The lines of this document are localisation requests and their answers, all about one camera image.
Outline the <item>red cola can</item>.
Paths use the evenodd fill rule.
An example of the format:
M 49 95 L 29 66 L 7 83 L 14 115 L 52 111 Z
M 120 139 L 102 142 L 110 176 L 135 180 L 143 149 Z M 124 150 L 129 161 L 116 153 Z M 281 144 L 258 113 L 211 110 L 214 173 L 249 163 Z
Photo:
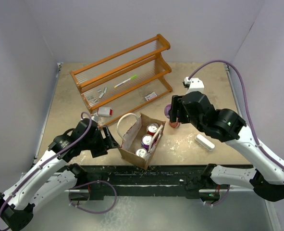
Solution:
M 180 123 L 178 121 L 176 122 L 169 122 L 169 125 L 172 127 L 172 128 L 178 128 L 180 126 Z
M 154 136 L 158 129 L 159 125 L 157 123 L 150 123 L 147 126 L 147 134 Z

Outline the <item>brown canvas bag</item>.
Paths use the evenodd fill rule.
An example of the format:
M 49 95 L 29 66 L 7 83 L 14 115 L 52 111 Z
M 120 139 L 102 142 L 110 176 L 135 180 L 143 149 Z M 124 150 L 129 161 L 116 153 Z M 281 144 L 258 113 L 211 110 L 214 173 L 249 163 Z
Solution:
M 120 132 L 121 122 L 133 116 L 136 121 L 126 133 Z M 163 136 L 165 122 L 144 114 L 127 113 L 117 123 L 117 133 L 122 139 L 119 152 L 123 160 L 146 170 L 156 152 L 157 146 Z

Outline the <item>orange wooden shelf rack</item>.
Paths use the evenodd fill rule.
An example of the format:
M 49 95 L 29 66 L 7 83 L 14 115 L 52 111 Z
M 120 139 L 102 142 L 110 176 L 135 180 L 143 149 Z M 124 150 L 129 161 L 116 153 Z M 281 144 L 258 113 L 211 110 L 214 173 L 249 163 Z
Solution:
M 170 49 L 169 41 L 157 34 L 106 58 L 88 64 L 70 74 L 89 112 L 98 116 L 98 108 L 105 106 L 113 110 L 112 116 L 98 116 L 102 127 L 117 121 L 124 114 L 134 112 L 155 99 L 172 92 L 164 78 L 171 73 L 162 52 Z M 117 88 L 115 85 L 137 75 Z M 107 87 L 106 93 L 98 93 Z M 145 96 L 155 92 L 157 98 L 146 101 Z

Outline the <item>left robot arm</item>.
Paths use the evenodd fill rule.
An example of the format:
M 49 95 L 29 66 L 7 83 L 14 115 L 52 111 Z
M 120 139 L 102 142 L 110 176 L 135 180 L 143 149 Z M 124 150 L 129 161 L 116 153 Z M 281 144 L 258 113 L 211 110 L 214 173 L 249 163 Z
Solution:
M 55 137 L 40 160 L 12 187 L 0 192 L 0 221 L 5 222 L 6 230 L 25 228 L 43 205 L 65 190 L 102 183 L 69 162 L 82 151 L 90 151 L 95 158 L 119 147 L 107 127 L 100 129 L 89 118 L 82 118 L 75 128 Z

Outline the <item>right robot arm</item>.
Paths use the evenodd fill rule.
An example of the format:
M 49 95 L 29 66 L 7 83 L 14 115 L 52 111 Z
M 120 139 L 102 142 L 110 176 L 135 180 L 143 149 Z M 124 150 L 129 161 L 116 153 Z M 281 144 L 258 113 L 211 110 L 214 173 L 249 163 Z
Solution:
M 215 109 L 203 94 L 204 84 L 199 78 L 186 77 L 185 95 L 172 97 L 164 109 L 171 123 L 192 124 L 198 131 L 219 140 L 238 151 L 252 168 L 231 168 L 208 164 L 201 175 L 200 185 L 234 185 L 253 190 L 261 198 L 277 202 L 284 199 L 284 160 L 259 139 L 253 137 L 251 127 L 231 109 Z

